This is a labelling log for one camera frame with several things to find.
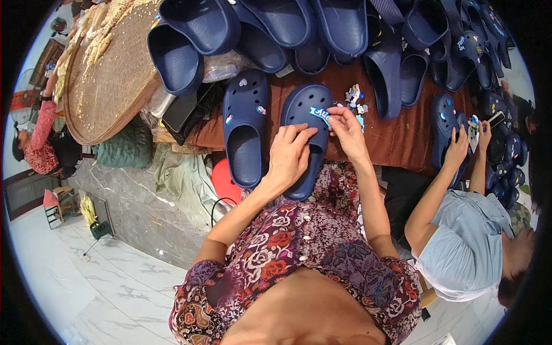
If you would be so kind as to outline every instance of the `woman's hand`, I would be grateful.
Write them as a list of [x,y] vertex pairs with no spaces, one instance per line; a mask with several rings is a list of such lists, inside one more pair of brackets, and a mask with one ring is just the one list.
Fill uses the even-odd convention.
[[362,126],[351,111],[345,107],[332,107],[327,109],[332,114],[328,118],[331,136],[337,136],[341,148],[353,164],[359,164],[370,160]]
[[487,121],[479,121],[479,152],[486,153],[489,142],[491,142],[491,124]]
[[460,134],[458,136],[458,141],[456,141],[456,127],[452,128],[452,134],[450,136],[450,146],[447,149],[445,154],[445,163],[453,167],[455,170],[460,168],[464,158],[468,154],[468,135],[464,129],[464,125],[460,126]]
[[310,149],[306,144],[318,132],[308,124],[280,127],[270,148],[270,166],[262,184],[276,194],[291,187],[307,170]]

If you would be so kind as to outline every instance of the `neck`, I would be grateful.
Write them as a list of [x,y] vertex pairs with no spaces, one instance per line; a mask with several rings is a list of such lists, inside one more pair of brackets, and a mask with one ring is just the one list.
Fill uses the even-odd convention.
[[512,257],[512,242],[502,232],[502,277],[512,279],[512,270],[509,264],[509,259]]

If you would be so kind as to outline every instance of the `dark hair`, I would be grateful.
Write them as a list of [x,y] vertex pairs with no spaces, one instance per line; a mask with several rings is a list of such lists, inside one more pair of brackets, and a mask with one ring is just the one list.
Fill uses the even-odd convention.
[[12,152],[13,152],[13,156],[18,162],[25,159],[25,154],[23,153],[23,150],[19,148],[19,139],[17,138],[17,133],[15,138],[13,138]]
[[516,299],[516,295],[523,283],[525,271],[516,274],[512,279],[502,278],[498,285],[498,302],[510,308]]

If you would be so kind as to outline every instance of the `woman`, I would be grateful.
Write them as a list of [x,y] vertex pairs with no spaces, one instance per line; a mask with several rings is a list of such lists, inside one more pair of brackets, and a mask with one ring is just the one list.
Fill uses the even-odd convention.
[[417,258],[416,268],[441,298],[463,302],[498,286],[498,301],[510,307],[533,253],[534,232],[515,238],[508,212],[494,194],[485,196],[485,166],[491,126],[479,125],[480,136],[469,191],[447,190],[468,150],[460,129],[439,171],[405,225]]
[[391,243],[360,123],[347,108],[327,111],[351,163],[326,162],[307,201],[285,200],[317,129],[280,128],[267,175],[211,229],[175,286],[169,327],[180,343],[399,344],[416,326],[418,274]]
[[40,107],[33,137],[26,130],[18,131],[15,123],[15,138],[12,153],[17,161],[25,159],[31,169],[42,175],[70,177],[76,171],[75,165],[83,157],[82,146],[65,129],[50,135],[56,118],[56,103],[52,100],[56,88],[57,70],[48,79]]

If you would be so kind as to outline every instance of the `white wall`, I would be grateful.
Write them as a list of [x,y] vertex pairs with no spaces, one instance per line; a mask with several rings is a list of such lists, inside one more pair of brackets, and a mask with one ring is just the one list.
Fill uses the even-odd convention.
[[10,223],[17,259],[38,304],[65,343],[176,344],[168,329],[186,270],[117,240],[94,243],[82,217],[50,229],[42,206]]
[[[71,28],[71,5],[65,5],[60,7],[60,9],[52,13],[48,19],[46,20],[43,28],[38,33],[38,36],[36,37],[31,49],[29,50],[29,53],[27,54],[27,57],[25,58],[25,62],[23,62],[23,66],[21,67],[21,72],[23,73],[29,68],[34,68],[36,66],[36,63],[38,62],[40,55],[44,51],[44,47],[50,40],[50,36],[52,34],[52,30],[50,29],[50,23],[52,20],[54,20],[56,17],[64,18],[67,21],[67,29],[66,32],[69,32]],[[65,36],[56,35],[54,38],[56,41],[67,44],[67,38]],[[28,74],[29,77],[27,80],[20,79],[19,82],[15,85],[14,92],[17,91],[23,91],[25,90],[25,86],[29,82],[30,73]],[[29,109],[26,108],[24,110],[20,110],[23,112],[28,112]],[[19,129],[25,129],[26,124],[19,127]],[[2,170],[3,170],[3,178],[6,179],[8,177],[14,176],[17,173],[23,172],[25,170],[30,169],[29,165],[25,161],[18,162],[13,158],[12,154],[12,140],[15,135],[15,130],[13,128],[13,120],[11,117],[11,114],[8,116],[8,120],[6,121],[6,129],[5,129],[5,135],[4,135],[4,148],[2,151]]]

